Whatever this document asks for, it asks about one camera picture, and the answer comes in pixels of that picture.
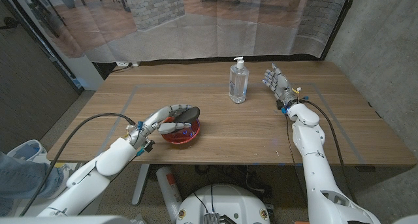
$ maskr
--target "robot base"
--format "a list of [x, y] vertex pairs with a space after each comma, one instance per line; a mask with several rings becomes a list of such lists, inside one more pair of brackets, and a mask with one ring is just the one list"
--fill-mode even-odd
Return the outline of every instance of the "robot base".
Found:
[[[263, 202], [241, 187], [229, 184], [214, 184], [212, 185], [213, 195], [210, 194], [210, 185], [199, 189], [195, 193], [207, 207], [209, 214], [213, 214], [213, 197], [214, 213], [219, 214], [221, 218], [225, 215], [236, 224], [270, 224], [266, 206]], [[180, 205], [176, 223], [218, 224], [219, 219], [208, 220], [211, 215], [206, 215], [206, 222], [204, 222], [205, 214], [207, 214], [206, 209], [196, 196], [191, 194]]]

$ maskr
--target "plastic pump bottle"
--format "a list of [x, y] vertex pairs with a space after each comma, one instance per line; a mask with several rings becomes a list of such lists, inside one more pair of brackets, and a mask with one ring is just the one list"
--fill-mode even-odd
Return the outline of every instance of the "plastic pump bottle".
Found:
[[249, 71], [244, 66], [243, 57], [236, 57], [236, 64], [231, 66], [229, 74], [229, 97], [234, 103], [246, 100]]

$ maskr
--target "power strip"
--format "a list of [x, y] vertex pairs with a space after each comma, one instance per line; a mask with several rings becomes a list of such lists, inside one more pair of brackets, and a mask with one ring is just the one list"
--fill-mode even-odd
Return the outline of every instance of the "power strip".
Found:
[[117, 62], [116, 62], [116, 65], [117, 65], [118, 67], [127, 67], [127, 66], [129, 66], [129, 63], [124, 62], [124, 61], [117, 61]]

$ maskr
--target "person's leg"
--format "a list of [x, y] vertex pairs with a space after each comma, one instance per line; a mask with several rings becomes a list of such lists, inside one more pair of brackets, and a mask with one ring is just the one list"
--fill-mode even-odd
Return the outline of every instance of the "person's leg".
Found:
[[5, 217], [13, 208], [13, 199], [0, 197], [0, 217]]
[[[30, 199], [42, 182], [49, 165], [11, 158], [0, 152], [0, 197]], [[63, 171], [53, 168], [39, 197], [50, 197], [63, 183]]]

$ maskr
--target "bowl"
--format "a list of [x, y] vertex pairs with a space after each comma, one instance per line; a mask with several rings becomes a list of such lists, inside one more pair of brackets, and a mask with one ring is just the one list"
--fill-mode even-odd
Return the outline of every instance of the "bowl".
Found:
[[[171, 123], [173, 120], [174, 120], [174, 117], [171, 116], [165, 119], [163, 123]], [[191, 123], [190, 128], [179, 129], [178, 131], [175, 131], [173, 133], [168, 133], [168, 134], [161, 135], [161, 136], [163, 136], [164, 140], [166, 140], [167, 142], [170, 142], [173, 144], [185, 144], [193, 140], [200, 130], [201, 130], [201, 126], [200, 126], [199, 120], [195, 120], [194, 122]]]

